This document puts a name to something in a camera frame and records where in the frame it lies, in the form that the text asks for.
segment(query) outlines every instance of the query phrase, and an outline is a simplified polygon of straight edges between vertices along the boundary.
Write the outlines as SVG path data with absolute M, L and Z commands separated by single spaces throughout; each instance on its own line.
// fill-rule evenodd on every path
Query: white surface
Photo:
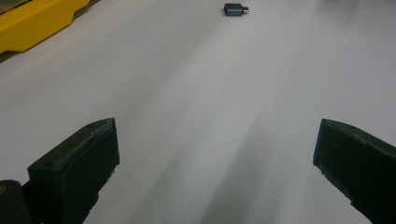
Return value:
M 396 2 L 224 3 L 102 0 L 0 63 L 0 178 L 114 117 L 86 224 L 370 223 L 312 156 L 322 118 L 396 145 Z

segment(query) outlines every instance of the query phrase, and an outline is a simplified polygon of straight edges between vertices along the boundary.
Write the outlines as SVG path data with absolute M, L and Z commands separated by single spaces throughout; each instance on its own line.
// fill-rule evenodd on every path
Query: rubber gripper pad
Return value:
M 45 192 L 44 224 L 80 224 L 120 163 L 114 119 L 91 123 L 34 162 L 30 180 Z
M 372 223 L 396 223 L 395 147 L 351 125 L 323 119 L 314 165 Z

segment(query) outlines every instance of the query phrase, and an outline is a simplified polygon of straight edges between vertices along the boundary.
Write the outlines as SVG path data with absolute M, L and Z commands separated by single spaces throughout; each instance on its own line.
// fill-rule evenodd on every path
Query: white table surface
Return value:
M 86 224 L 370 223 L 312 164 L 322 118 L 396 146 L 396 2 L 101 0 L 0 60 L 0 178 L 114 117 Z

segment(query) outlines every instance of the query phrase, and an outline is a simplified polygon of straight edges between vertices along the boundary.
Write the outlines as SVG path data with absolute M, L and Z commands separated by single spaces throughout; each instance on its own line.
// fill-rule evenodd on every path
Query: small black object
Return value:
M 374 224 L 396 223 L 396 147 L 323 119 L 314 165 Z
M 86 125 L 30 165 L 30 180 L 21 190 L 16 181 L 0 182 L 0 208 L 16 208 L 14 213 L 1 209 L 0 223 L 83 223 L 119 163 L 115 120 Z
M 226 3 L 224 5 L 226 16 L 242 16 L 244 13 L 248 13 L 249 11 L 248 7 L 242 7 L 241 4 Z

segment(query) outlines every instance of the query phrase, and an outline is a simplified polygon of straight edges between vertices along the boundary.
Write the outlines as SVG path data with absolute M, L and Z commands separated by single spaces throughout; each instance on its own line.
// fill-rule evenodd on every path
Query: yellow plastic case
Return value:
M 25 51 L 69 25 L 90 0 L 32 0 L 0 15 L 0 53 Z

